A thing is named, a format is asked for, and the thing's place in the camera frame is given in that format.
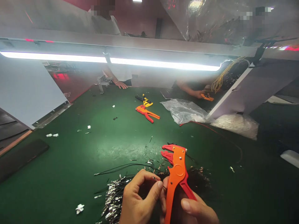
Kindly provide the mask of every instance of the light tube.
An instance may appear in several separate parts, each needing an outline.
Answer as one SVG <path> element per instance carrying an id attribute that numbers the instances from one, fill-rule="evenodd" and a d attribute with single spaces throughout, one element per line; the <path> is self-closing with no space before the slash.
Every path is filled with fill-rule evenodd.
<path id="1" fill-rule="evenodd" d="M 197 71 L 218 71 L 220 66 L 200 65 L 200 64 L 188 64 L 188 63 L 175 63 L 175 62 L 160 62 L 160 61 L 147 61 L 136 59 L 123 59 L 123 58 L 110 58 L 111 63 L 114 64 L 127 64 L 127 65 L 139 65 L 159 68 L 174 68 L 182 70 L 197 70 Z"/>
<path id="2" fill-rule="evenodd" d="M 107 63 L 105 57 L 66 55 L 66 54 L 24 53 L 24 52 L 0 52 L 0 53 L 3 56 L 8 58 Z M 138 65 L 138 66 L 149 66 L 149 67 L 158 67 L 158 68 L 174 68 L 174 69 L 181 69 L 181 70 L 196 70 L 196 71 L 218 71 L 221 67 L 221 66 L 210 66 L 210 65 L 200 65 L 200 64 L 148 61 L 148 60 L 123 59 L 123 58 L 110 58 L 110 60 L 111 63 L 113 64 Z"/>
<path id="3" fill-rule="evenodd" d="M 21 53 L 21 52 L 0 52 L 0 53 L 7 58 L 107 63 L 105 57 L 79 56 L 79 55 L 66 55 L 66 54 Z"/>

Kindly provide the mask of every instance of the orange wire stripper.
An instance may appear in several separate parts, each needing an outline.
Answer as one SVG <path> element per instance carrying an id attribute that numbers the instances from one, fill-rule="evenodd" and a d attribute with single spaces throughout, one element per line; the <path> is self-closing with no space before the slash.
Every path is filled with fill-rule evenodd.
<path id="1" fill-rule="evenodd" d="M 210 94 L 201 94 L 201 96 L 205 99 L 205 100 L 208 100 L 208 101 L 213 101 L 214 98 L 210 97 Z"/>
<path id="2" fill-rule="evenodd" d="M 154 120 L 151 119 L 151 118 L 149 117 L 149 115 L 152 116 L 152 117 L 154 117 L 154 118 L 160 119 L 160 116 L 158 116 L 158 115 L 156 115 L 156 114 L 154 114 L 154 113 L 148 111 L 148 110 L 145 108 L 145 106 L 143 106 L 143 105 L 140 105 L 140 106 L 136 107 L 136 110 L 137 110 L 139 113 L 143 114 L 143 115 L 146 117 L 146 119 L 148 119 L 151 123 L 154 123 Z"/>
<path id="3" fill-rule="evenodd" d="M 196 198 L 187 184 L 188 173 L 185 165 L 185 154 L 187 149 L 177 145 L 164 145 L 162 149 L 173 152 L 161 151 L 162 156 L 168 159 L 170 164 L 173 165 L 172 168 L 168 167 L 170 176 L 166 195 L 165 224 L 170 224 L 173 197 L 177 185 L 182 187 L 188 198 L 193 200 L 196 200 Z"/>

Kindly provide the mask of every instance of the black pad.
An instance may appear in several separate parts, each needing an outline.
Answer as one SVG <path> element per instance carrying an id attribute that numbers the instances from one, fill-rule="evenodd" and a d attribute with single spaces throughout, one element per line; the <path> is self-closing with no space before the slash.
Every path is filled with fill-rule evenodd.
<path id="1" fill-rule="evenodd" d="M 38 139 L 0 158 L 0 183 L 48 149 L 49 145 Z"/>

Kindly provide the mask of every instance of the plastic bag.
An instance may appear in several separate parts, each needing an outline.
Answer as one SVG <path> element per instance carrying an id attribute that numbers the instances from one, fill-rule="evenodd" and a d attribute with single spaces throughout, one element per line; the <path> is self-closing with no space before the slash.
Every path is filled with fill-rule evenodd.
<path id="1" fill-rule="evenodd" d="M 222 128 L 240 134 L 252 140 L 257 139 L 259 123 L 248 115 L 241 114 L 224 114 L 211 124 L 216 128 Z"/>
<path id="2" fill-rule="evenodd" d="M 185 124 L 190 121 L 200 123 L 211 123 L 215 121 L 213 119 L 207 119 L 208 113 L 204 109 L 187 100 L 171 99 L 166 102 L 161 102 L 161 104 L 171 112 L 171 116 L 177 124 Z"/>

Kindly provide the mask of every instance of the yellow wire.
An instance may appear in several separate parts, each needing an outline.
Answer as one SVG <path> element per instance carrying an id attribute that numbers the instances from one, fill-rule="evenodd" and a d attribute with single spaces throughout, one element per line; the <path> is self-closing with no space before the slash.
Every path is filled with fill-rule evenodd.
<path id="1" fill-rule="evenodd" d="M 219 91 L 219 89 L 222 87 L 223 85 L 223 77 L 231 70 L 231 68 L 237 64 L 240 63 L 242 61 L 245 61 L 245 57 L 239 57 L 237 58 L 235 61 L 233 61 L 232 63 L 230 63 L 227 68 L 223 71 L 223 73 L 221 73 L 221 75 L 215 80 L 215 82 L 213 82 L 212 84 L 212 91 L 214 89 L 215 93 Z"/>

